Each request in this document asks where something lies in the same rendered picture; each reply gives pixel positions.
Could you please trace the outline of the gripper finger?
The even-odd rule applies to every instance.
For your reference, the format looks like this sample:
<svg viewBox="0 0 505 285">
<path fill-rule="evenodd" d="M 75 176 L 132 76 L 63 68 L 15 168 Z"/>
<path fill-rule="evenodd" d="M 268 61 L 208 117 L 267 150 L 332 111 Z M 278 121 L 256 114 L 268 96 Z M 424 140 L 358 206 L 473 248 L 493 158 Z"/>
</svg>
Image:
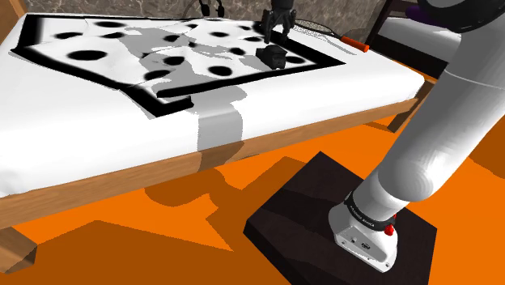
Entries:
<svg viewBox="0 0 505 285">
<path fill-rule="evenodd" d="M 290 11 L 290 12 L 286 11 L 282 15 L 282 35 L 281 35 L 281 41 L 286 41 L 287 40 L 288 34 L 289 34 L 290 30 L 295 25 L 296 15 L 297 15 L 296 11 Z"/>
<path fill-rule="evenodd" d="M 263 10 L 261 28 L 264 34 L 264 42 L 270 43 L 271 32 L 276 25 L 277 17 L 274 11 Z"/>
</svg>

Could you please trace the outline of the small black blocky object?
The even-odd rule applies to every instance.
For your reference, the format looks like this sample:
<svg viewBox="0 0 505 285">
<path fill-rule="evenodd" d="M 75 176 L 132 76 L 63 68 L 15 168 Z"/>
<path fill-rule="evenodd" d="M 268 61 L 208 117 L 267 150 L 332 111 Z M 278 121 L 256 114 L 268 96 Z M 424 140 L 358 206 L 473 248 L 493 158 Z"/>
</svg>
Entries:
<svg viewBox="0 0 505 285">
<path fill-rule="evenodd" d="M 287 51 L 278 45 L 267 45 L 256 49 L 256 57 L 271 70 L 284 69 L 286 66 Z"/>
</svg>

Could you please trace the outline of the white blanket with black spots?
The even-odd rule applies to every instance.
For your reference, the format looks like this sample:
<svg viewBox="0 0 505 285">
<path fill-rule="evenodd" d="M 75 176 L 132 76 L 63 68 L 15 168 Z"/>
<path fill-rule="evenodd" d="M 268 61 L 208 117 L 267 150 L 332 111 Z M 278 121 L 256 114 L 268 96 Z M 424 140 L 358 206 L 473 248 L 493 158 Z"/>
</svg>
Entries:
<svg viewBox="0 0 505 285">
<path fill-rule="evenodd" d="M 36 15 L 23 21 L 13 53 L 39 66 L 125 93 L 156 117 L 193 107 L 191 96 L 222 87 L 340 66 L 342 61 L 259 22 L 191 18 Z M 271 70 L 256 49 L 287 51 Z"/>
</svg>

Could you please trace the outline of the dark robot stand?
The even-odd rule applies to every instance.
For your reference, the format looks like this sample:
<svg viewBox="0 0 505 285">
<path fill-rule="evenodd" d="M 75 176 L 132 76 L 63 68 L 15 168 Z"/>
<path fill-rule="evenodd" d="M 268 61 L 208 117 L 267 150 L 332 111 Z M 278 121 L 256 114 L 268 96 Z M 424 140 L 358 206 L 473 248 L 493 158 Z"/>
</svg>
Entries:
<svg viewBox="0 0 505 285">
<path fill-rule="evenodd" d="M 429 285 L 437 229 L 408 209 L 397 216 L 398 255 L 385 273 L 335 243 L 329 211 L 361 181 L 320 152 L 247 219 L 244 234 L 291 285 Z"/>
</svg>

